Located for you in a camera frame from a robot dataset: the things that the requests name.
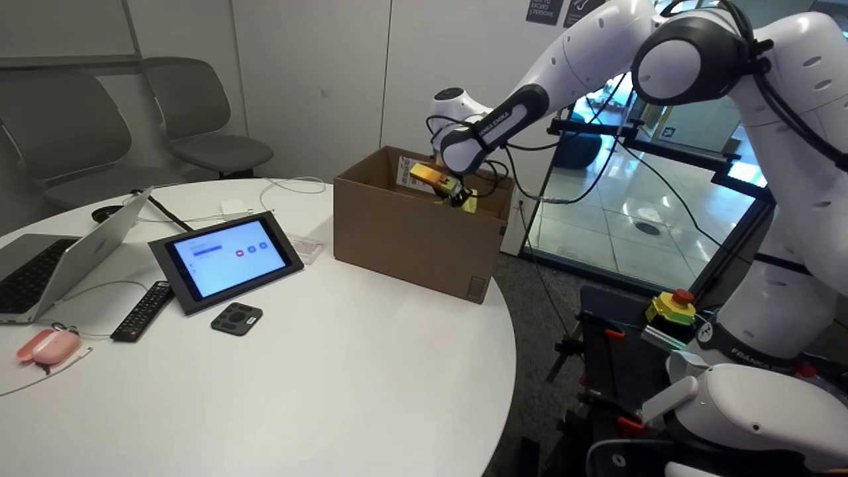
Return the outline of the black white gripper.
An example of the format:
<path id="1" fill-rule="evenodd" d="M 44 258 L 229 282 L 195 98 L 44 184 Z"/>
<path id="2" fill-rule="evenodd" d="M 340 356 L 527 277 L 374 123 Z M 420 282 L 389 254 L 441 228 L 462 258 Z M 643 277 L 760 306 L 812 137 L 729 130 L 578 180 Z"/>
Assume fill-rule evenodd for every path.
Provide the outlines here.
<path id="1" fill-rule="evenodd" d="M 417 160 L 411 167 L 411 178 L 429 184 L 441 197 L 446 197 L 454 205 L 462 205 L 473 190 L 446 168 L 436 167 L 432 160 Z"/>

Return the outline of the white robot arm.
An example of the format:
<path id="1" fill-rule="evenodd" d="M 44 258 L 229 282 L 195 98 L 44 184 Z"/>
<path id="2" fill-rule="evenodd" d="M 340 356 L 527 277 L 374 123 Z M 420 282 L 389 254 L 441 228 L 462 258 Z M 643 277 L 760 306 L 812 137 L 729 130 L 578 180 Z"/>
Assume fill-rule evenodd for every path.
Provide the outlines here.
<path id="1" fill-rule="evenodd" d="M 662 13 L 601 0 L 485 105 L 436 95 L 432 156 L 468 178 L 514 134 L 625 74 L 669 107 L 727 101 L 775 197 L 753 265 L 717 317 L 665 360 L 669 383 L 640 404 L 648 423 L 731 453 L 786 453 L 812 470 L 848 465 L 848 408 L 794 371 L 848 297 L 848 40 L 823 11 L 753 24 L 731 0 Z"/>

